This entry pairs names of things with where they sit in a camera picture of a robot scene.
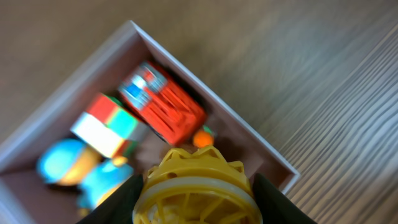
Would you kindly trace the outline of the red toy truck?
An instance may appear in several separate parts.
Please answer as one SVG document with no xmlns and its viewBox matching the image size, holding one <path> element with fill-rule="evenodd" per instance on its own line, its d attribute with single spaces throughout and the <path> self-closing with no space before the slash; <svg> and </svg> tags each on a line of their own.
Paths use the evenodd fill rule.
<svg viewBox="0 0 398 224">
<path fill-rule="evenodd" d="M 165 142 L 178 146 L 206 120 L 205 110 L 158 64 L 145 61 L 118 87 L 127 106 Z"/>
</svg>

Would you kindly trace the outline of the yellow plastic wheel toy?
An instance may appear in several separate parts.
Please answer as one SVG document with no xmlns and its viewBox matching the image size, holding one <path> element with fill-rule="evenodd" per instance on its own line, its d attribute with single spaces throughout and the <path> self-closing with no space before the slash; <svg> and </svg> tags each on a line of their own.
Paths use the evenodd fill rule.
<svg viewBox="0 0 398 224">
<path fill-rule="evenodd" d="M 241 161 L 217 148 L 173 148 L 147 172 L 133 223 L 250 223 L 263 218 Z"/>
</svg>

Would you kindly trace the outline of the yellow toy duck blue hat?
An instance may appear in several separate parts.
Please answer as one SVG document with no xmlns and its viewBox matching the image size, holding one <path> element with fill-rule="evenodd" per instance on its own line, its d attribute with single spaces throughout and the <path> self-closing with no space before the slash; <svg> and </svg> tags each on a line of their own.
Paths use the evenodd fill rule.
<svg viewBox="0 0 398 224">
<path fill-rule="evenodd" d="M 116 166 L 77 139 L 62 139 L 50 146 L 37 162 L 37 172 L 46 184 L 80 190 L 78 208 L 86 216 L 101 205 L 134 173 L 128 164 Z"/>
</svg>

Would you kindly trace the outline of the small colourful puzzle cube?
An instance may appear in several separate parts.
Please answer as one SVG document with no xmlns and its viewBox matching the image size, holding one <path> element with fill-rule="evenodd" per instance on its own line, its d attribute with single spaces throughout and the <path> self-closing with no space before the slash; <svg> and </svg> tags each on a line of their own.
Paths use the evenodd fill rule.
<svg viewBox="0 0 398 224">
<path fill-rule="evenodd" d="M 99 93 L 70 131 L 103 157 L 126 161 L 150 129 L 117 98 Z"/>
</svg>

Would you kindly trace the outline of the brown plush toy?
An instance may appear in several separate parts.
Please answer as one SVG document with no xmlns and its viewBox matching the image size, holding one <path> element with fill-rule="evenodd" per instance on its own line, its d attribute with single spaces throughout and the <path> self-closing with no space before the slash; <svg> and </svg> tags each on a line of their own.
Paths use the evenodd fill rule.
<svg viewBox="0 0 398 224">
<path fill-rule="evenodd" d="M 203 147 L 214 145 L 216 137 L 217 132 L 215 130 L 203 125 L 176 148 L 182 148 L 189 153 L 193 153 Z"/>
</svg>

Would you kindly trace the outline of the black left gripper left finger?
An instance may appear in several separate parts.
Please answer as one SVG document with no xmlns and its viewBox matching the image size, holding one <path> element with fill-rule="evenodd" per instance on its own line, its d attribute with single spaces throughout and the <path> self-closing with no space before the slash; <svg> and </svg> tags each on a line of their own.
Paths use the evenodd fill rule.
<svg viewBox="0 0 398 224">
<path fill-rule="evenodd" d="M 130 177 L 101 205 L 76 224 L 133 224 L 132 212 L 143 186 L 142 174 Z"/>
</svg>

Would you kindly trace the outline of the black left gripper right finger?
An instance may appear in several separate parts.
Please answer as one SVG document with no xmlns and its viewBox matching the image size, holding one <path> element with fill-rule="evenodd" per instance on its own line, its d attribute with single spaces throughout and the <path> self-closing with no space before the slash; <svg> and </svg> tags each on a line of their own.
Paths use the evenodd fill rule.
<svg viewBox="0 0 398 224">
<path fill-rule="evenodd" d="M 257 173 L 254 176 L 252 190 L 257 206 L 261 211 L 263 223 L 317 224 L 275 188 L 262 174 Z"/>
</svg>

